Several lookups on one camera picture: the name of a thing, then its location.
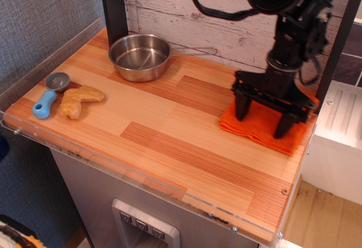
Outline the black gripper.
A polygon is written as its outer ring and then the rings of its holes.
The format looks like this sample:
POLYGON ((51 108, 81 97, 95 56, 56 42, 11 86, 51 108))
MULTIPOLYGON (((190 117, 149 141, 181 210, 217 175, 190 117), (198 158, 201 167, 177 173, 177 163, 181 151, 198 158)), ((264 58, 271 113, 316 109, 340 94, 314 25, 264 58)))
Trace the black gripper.
POLYGON ((242 121, 252 101, 282 113, 274 134, 283 138, 294 123, 305 122, 317 104, 294 82, 295 72, 268 66, 265 73, 236 71, 232 90, 235 95, 235 115, 242 121))

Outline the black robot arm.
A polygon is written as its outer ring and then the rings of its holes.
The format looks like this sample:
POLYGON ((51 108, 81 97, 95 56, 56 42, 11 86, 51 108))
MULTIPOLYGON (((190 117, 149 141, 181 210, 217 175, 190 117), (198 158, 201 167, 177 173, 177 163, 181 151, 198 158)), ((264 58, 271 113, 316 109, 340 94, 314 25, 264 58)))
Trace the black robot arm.
POLYGON ((303 63, 312 61, 316 75, 300 79, 302 85, 316 82, 321 73, 317 55, 323 53, 332 0, 248 0, 261 14, 276 15, 275 43, 268 53, 264 73, 237 71, 232 86, 235 114, 243 120, 255 101, 282 114, 274 137, 284 137, 294 124, 305 122, 317 105, 295 84, 303 63))

